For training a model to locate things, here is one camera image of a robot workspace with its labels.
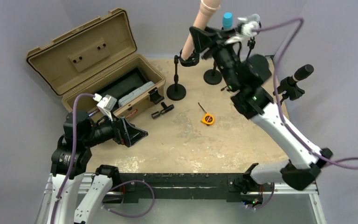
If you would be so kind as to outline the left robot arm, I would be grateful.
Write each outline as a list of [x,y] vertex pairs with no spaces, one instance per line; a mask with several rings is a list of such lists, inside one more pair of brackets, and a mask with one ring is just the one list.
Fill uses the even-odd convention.
[[131,147],[148,136],[148,132],[135,127],[126,117],[111,121],[103,116],[94,122],[83,110],[69,113],[63,129],[64,134],[51,156],[53,202],[47,223],[89,224],[101,208],[106,193],[118,189],[122,183],[117,167],[101,165],[96,169],[90,189],[77,203],[87,164],[92,157],[91,148],[109,140]]

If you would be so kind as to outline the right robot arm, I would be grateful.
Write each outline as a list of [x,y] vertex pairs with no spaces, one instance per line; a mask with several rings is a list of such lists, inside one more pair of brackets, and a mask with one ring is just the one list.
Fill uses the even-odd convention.
[[228,43],[234,29],[219,30],[190,27],[194,50],[204,59],[213,58],[228,90],[231,101],[246,119],[258,125],[285,152],[288,159],[275,164],[252,164],[243,176],[243,184],[254,190],[268,182],[283,182],[296,190],[313,183],[333,153],[309,142],[298,129],[279,113],[279,105],[262,87],[271,77],[267,59],[259,54],[241,61]]

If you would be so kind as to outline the pink microphone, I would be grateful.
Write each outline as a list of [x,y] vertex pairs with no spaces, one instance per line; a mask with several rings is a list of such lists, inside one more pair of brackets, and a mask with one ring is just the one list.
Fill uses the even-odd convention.
[[[211,17],[220,8],[222,0],[201,0],[198,14],[194,20],[193,26],[204,30]],[[181,59],[187,60],[194,50],[191,34],[188,35],[181,53]]]

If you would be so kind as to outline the black tripod shock-mount stand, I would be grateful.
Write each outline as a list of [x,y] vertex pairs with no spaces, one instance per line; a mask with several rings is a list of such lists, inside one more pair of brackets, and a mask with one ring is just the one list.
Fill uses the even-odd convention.
[[235,53],[233,49],[234,44],[229,44],[222,48],[220,51],[220,64],[218,65],[220,73],[226,86],[221,91],[237,91],[245,85],[245,80],[249,76],[249,57],[250,53],[255,46],[255,38],[251,37],[248,40],[247,46],[249,47],[248,54],[245,60],[241,61],[240,52],[242,49],[242,43],[239,43],[238,52]]

